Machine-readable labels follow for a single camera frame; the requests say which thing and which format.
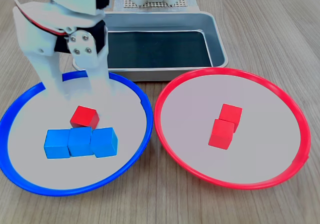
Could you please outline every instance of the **cable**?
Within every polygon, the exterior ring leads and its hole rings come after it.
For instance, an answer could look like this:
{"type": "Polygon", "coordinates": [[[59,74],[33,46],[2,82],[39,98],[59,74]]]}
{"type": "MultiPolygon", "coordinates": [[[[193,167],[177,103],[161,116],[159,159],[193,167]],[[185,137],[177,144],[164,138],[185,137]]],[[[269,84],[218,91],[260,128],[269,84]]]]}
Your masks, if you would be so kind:
{"type": "Polygon", "coordinates": [[[37,23],[36,21],[32,20],[24,11],[24,8],[22,7],[22,5],[20,4],[20,2],[18,0],[14,0],[16,7],[20,10],[20,12],[22,13],[22,15],[29,21],[31,22],[33,25],[35,25],[36,27],[38,27],[39,29],[47,32],[47,33],[51,33],[55,36],[67,36],[68,34],[64,31],[64,30],[59,30],[59,29],[50,29],[48,27],[45,27],[44,25],[41,25],[39,23],[37,23]]]}

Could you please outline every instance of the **robotic arm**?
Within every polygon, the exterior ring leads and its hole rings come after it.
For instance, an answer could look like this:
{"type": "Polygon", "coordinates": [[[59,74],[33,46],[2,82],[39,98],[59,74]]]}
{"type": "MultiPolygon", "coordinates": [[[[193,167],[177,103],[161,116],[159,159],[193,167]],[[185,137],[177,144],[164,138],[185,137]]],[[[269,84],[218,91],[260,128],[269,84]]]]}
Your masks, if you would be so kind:
{"type": "Polygon", "coordinates": [[[108,29],[104,9],[110,0],[14,0],[17,39],[47,93],[66,97],[59,53],[70,53],[86,70],[92,90],[108,92],[108,29]]]}

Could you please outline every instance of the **red rim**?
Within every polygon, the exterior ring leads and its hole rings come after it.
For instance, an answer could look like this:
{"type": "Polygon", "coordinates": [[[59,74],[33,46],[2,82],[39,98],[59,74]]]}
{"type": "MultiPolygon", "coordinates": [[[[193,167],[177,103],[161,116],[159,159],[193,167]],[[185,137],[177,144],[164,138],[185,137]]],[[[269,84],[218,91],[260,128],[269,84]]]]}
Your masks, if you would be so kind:
{"type": "Polygon", "coordinates": [[[154,109],[154,126],[156,133],[165,148],[165,150],[170,154],[170,156],[184,169],[186,169],[191,174],[197,176],[198,178],[201,178],[209,183],[219,185],[226,188],[232,188],[232,189],[242,189],[242,190],[257,190],[257,189],[263,189],[263,188],[270,188],[274,187],[276,185],[279,185],[290,178],[292,178],[299,170],[304,166],[306,161],[309,158],[309,152],[311,148],[311,134],[309,125],[307,122],[307,119],[299,106],[296,104],[296,102],[288,95],[286,94],[282,89],[280,89],[278,86],[274,85],[270,81],[254,75],[249,72],[245,72],[242,70],[237,69],[231,69],[231,68],[220,68],[220,67],[210,67],[210,68],[204,68],[204,69],[198,69],[194,71],[189,71],[187,73],[184,73],[174,80],[172,80],[161,92],[159,95],[154,109]],[[218,179],[214,179],[212,177],[206,176],[199,171],[193,169],[190,167],[187,163],[182,161],[170,148],[169,144],[167,143],[167,140],[164,136],[162,126],[161,126],[161,111],[162,107],[168,97],[168,95],[180,84],[201,76],[207,76],[207,75],[229,75],[229,76],[235,76],[235,77],[241,77],[248,80],[251,80],[253,82],[256,82],[265,88],[268,88],[270,91],[272,91],[274,94],[276,94],[292,111],[294,114],[298,125],[300,129],[300,136],[301,136],[301,142],[299,150],[292,161],[292,164],[280,175],[267,180],[263,182],[258,183],[251,183],[251,184],[236,184],[236,183],[230,183],[221,181],[218,179]]]}

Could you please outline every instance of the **blue rim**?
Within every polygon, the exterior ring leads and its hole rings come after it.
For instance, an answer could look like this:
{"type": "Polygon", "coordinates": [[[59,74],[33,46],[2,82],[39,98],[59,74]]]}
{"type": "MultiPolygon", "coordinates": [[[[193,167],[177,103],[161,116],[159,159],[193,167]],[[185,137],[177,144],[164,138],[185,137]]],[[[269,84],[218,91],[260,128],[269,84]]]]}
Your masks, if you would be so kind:
{"type": "MultiPolygon", "coordinates": [[[[62,75],[63,81],[68,81],[68,80],[77,79],[77,78],[86,78],[86,77],[88,76],[85,70],[68,72],[62,75]]],[[[143,106],[143,109],[145,111],[146,131],[145,131],[142,143],[139,149],[134,154],[134,156],[121,169],[119,169],[117,172],[107,177],[106,179],[101,180],[97,183],[94,183],[85,187],[76,188],[76,189],[56,190],[56,189],[45,188],[45,187],[34,185],[31,182],[25,180],[23,177],[21,177],[12,166],[9,158],[9,153],[8,153],[9,133],[10,133],[11,126],[17,114],[21,110],[21,108],[32,97],[34,97],[38,93],[45,90],[45,86],[43,85],[42,82],[40,82],[37,85],[31,87],[29,90],[27,90],[18,99],[16,99],[14,103],[5,112],[4,116],[0,121],[0,168],[5,174],[5,176],[11,182],[13,182],[18,187],[28,192],[38,194],[38,195],[43,195],[43,196],[63,197],[63,196],[78,195],[78,194],[90,192],[92,190],[95,190],[97,188],[100,188],[112,182],[113,180],[121,176],[123,173],[125,173],[140,158],[140,156],[142,155],[142,153],[144,152],[144,150],[148,145],[148,142],[151,138],[151,133],[153,130],[154,117],[153,117],[153,111],[152,111],[150,101],[147,95],[132,81],[114,73],[109,73],[109,77],[110,79],[113,79],[131,88],[139,96],[141,100],[141,105],[143,106]]]]}

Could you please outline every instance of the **plate rim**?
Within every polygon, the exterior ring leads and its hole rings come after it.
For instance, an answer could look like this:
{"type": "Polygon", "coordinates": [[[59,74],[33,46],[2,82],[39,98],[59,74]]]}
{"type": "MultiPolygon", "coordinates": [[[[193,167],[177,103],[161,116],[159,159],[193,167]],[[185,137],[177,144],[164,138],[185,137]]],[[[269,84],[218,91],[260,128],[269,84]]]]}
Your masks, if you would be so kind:
{"type": "MultiPolygon", "coordinates": [[[[87,72],[85,70],[80,71],[71,71],[66,72],[62,74],[62,81],[68,81],[72,79],[78,79],[78,78],[87,78],[87,72]]],[[[140,103],[144,109],[145,116],[146,116],[146,129],[145,134],[142,139],[142,142],[138,148],[138,150],[135,152],[133,157],[118,171],[113,173],[112,175],[108,176],[107,178],[98,181],[96,183],[93,183],[91,185],[79,187],[79,188],[73,188],[73,189],[51,189],[46,188],[42,186],[35,185],[28,180],[24,179],[22,176],[20,176],[17,171],[14,169],[9,153],[8,153],[8,141],[9,141],[9,134],[12,127],[12,124],[15,121],[15,118],[21,108],[34,96],[45,90],[45,86],[42,82],[34,85],[27,91],[25,91],[22,95],[20,95],[12,104],[11,106],[6,110],[3,117],[0,121],[0,169],[2,170],[3,174],[16,186],[24,189],[25,191],[28,191],[30,193],[42,195],[42,196],[50,196],[50,197],[65,197],[65,196],[74,196],[79,195],[83,193],[87,193],[90,191],[93,191],[95,189],[98,189],[118,177],[120,177],[122,174],[124,174],[142,155],[142,153],[145,151],[153,131],[153,110],[150,103],[150,100],[148,99],[147,95],[138,87],[134,82],[131,80],[109,72],[109,78],[120,82],[130,89],[132,89],[140,98],[140,103]]]]}
{"type": "Polygon", "coordinates": [[[162,92],[160,93],[155,103],[154,127],[164,149],[182,168],[184,168],[194,176],[206,182],[209,182],[221,187],[231,188],[231,189],[258,190],[258,189],[271,188],[283,182],[286,182],[287,180],[292,178],[295,174],[297,174],[300,171],[300,169],[304,166],[304,164],[307,162],[309,158],[309,153],[311,149],[311,133],[310,133],[310,128],[309,128],[307,119],[303,114],[302,110],[300,109],[300,107],[285,91],[283,91],[280,87],[276,86],[275,84],[273,84],[272,82],[270,82],[269,80],[263,77],[260,77],[258,75],[255,75],[253,73],[246,72],[243,70],[226,68],[226,67],[224,68],[208,67],[204,69],[189,71],[176,77],[174,80],[169,82],[169,84],[162,90],[162,92]],[[258,83],[264,86],[265,88],[269,89],[270,91],[272,91],[275,95],[277,95],[292,111],[295,119],[298,122],[301,141],[300,141],[299,150],[294,160],[292,161],[292,164],[281,174],[269,180],[261,181],[257,183],[239,184],[239,183],[222,181],[222,180],[218,180],[210,176],[204,175],[203,173],[195,170],[194,168],[189,166],[187,163],[185,163],[182,159],[180,159],[176,155],[176,153],[171,149],[171,147],[169,146],[165,138],[165,135],[162,130],[162,125],[161,125],[161,112],[167,97],[176,87],[178,87],[182,83],[194,78],[198,78],[202,76],[211,76],[211,75],[235,76],[235,77],[245,78],[247,80],[258,83]]]}

